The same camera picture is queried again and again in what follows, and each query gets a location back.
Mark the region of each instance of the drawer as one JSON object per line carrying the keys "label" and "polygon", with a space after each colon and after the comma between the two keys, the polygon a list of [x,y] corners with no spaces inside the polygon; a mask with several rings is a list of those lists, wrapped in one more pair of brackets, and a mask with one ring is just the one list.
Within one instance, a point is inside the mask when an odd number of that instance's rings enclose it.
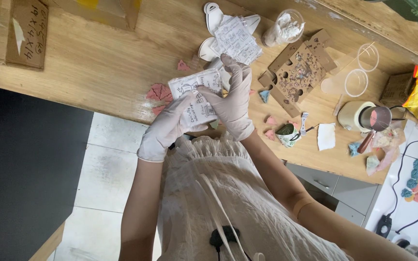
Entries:
{"label": "drawer", "polygon": [[329,195],[333,194],[338,178],[340,177],[333,173],[310,169],[291,163],[287,163],[286,166],[289,170],[291,170],[291,172],[293,172],[294,175],[302,177],[305,181],[311,183],[315,187],[318,187],[320,190]]}
{"label": "drawer", "polygon": [[357,210],[344,204],[343,202],[338,203],[338,205],[336,206],[335,213],[353,222],[354,224],[358,226],[362,225],[362,223],[364,222],[364,218],[365,218],[363,214],[359,213]]}
{"label": "drawer", "polygon": [[332,196],[366,215],[377,187],[375,184],[341,176]]}

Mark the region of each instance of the person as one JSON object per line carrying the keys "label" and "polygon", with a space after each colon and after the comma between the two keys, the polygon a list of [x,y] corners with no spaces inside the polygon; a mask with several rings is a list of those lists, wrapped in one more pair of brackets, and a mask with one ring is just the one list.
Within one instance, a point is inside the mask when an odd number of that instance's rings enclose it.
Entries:
{"label": "person", "polygon": [[415,260],[311,198],[254,130],[247,113],[251,69],[227,55],[221,60],[232,74],[228,95],[197,91],[228,133],[182,137],[207,128],[180,124],[193,92],[162,110],[137,152],[119,260],[151,260],[156,226],[160,261]]}

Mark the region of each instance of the hand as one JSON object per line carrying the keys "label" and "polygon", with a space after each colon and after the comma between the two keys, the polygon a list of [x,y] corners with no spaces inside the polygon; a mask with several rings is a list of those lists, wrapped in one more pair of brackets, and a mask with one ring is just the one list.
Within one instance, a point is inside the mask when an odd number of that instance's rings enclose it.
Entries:
{"label": "hand", "polygon": [[228,95],[221,98],[205,86],[199,86],[198,91],[212,105],[234,140],[244,140],[254,131],[253,121],[247,116],[249,88],[253,78],[251,68],[237,63],[226,54],[222,54],[220,59],[225,65],[225,70],[232,74]]}
{"label": "hand", "polygon": [[140,148],[136,153],[140,159],[148,162],[163,162],[167,148],[183,133],[203,131],[208,128],[207,125],[201,124],[187,129],[180,123],[183,112],[195,99],[193,92],[185,92],[161,111],[143,135]]}

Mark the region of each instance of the white ruffled dress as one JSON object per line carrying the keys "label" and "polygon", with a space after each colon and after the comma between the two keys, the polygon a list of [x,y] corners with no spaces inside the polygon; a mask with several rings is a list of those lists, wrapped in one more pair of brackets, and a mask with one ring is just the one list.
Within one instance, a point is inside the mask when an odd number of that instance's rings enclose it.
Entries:
{"label": "white ruffled dress", "polygon": [[221,260],[348,261],[346,254],[294,222],[270,194],[249,154],[229,134],[220,139],[178,138],[164,162],[158,232],[159,261],[217,261],[209,238],[217,225],[240,230],[221,246]]}

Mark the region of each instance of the black surface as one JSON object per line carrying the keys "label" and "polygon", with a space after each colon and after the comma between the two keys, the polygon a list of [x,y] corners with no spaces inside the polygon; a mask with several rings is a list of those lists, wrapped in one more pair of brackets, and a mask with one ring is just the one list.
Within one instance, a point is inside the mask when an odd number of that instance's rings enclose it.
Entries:
{"label": "black surface", "polygon": [[0,260],[30,259],[71,214],[92,117],[0,89]]}

